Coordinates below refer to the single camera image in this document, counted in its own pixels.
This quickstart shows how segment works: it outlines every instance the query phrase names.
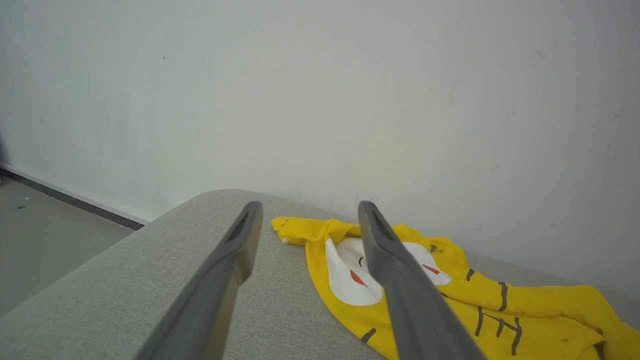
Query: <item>gray sofa armrest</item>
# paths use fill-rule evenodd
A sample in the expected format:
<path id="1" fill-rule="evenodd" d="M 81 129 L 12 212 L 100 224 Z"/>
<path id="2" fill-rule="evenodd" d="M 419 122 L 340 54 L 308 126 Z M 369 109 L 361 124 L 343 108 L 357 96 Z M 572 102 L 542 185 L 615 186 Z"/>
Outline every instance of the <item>gray sofa armrest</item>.
<path id="1" fill-rule="evenodd" d="M 304 247 L 281 244 L 270 224 L 276 212 L 340 216 L 244 190 L 185 202 L 0 318 L 0 358 L 133 358 L 250 200 L 262 201 L 263 226 L 253 274 L 237 296 L 225 358 L 378 358 L 317 296 Z"/>

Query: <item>floor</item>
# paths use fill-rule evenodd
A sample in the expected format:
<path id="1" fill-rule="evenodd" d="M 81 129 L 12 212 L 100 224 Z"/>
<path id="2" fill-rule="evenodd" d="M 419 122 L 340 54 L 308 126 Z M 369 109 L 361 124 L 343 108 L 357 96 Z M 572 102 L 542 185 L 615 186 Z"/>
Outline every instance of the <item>floor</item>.
<path id="1" fill-rule="evenodd" d="M 2 178 L 0 317 L 132 232 Z"/>

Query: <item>yellow shirt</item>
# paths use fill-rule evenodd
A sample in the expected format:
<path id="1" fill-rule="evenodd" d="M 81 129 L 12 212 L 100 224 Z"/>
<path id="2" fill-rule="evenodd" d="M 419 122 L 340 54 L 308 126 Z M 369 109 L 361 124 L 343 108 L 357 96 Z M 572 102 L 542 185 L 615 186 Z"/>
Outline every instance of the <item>yellow shirt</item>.
<path id="1" fill-rule="evenodd" d="M 332 314 L 355 336 L 397 359 L 384 290 L 369 275 L 360 227 L 279 217 L 271 221 L 284 243 L 304 245 L 311 280 Z M 488 359 L 640 359 L 640 332 L 623 323 L 590 286 L 525 288 L 473 271 L 447 238 L 425 238 L 406 225 L 398 238 L 437 285 Z"/>

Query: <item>cartoon face print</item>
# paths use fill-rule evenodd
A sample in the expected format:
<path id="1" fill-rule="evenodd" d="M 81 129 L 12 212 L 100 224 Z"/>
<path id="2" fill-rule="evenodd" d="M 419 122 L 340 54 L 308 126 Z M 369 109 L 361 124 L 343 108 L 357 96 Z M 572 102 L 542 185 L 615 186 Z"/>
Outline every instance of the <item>cartoon face print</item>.
<path id="1" fill-rule="evenodd" d="M 451 277 L 441 271 L 429 250 L 417 243 L 403 242 L 404 247 L 422 265 L 435 285 L 446 285 Z M 333 240 L 325 243 L 329 286 L 341 301 L 356 306 L 372 305 L 382 300 L 382 287 L 369 274 L 362 239 L 346 238 L 336 247 Z"/>

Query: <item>fabric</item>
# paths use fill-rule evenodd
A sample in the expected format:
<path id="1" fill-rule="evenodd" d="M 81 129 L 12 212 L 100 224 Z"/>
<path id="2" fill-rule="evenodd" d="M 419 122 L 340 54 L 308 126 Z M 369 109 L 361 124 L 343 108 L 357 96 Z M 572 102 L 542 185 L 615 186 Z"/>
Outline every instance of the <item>fabric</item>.
<path id="1" fill-rule="evenodd" d="M 338 220 L 272 220 L 284 243 L 305 245 L 311 280 L 327 308 L 356 337 L 397 358 L 384 291 L 369 275 L 360 228 Z M 425 274 L 489 359 L 640 357 L 640 332 L 624 324 L 590 286 L 525 288 L 490 280 L 468 267 L 447 238 L 393 227 Z"/>
<path id="2" fill-rule="evenodd" d="M 282 246 L 269 223 L 278 214 L 354 220 L 262 193 L 216 190 L 169 211 L 0 318 L 0 359 L 133 359 L 250 200 L 264 206 L 263 228 L 255 268 L 236 298 L 225 359 L 382 358 L 329 312 L 309 281 L 305 249 Z M 475 270 L 507 282 L 572 283 L 467 256 Z M 638 301 L 608 299 L 640 326 Z"/>

